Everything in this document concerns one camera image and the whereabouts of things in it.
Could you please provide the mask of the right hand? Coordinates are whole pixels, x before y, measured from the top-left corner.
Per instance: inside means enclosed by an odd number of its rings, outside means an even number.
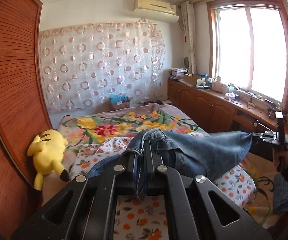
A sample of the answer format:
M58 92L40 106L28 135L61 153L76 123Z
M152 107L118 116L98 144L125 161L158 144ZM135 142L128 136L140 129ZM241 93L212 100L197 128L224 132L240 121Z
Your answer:
M284 160L284 168L288 166L288 150L273 149L273 164L277 168L280 165L280 158Z

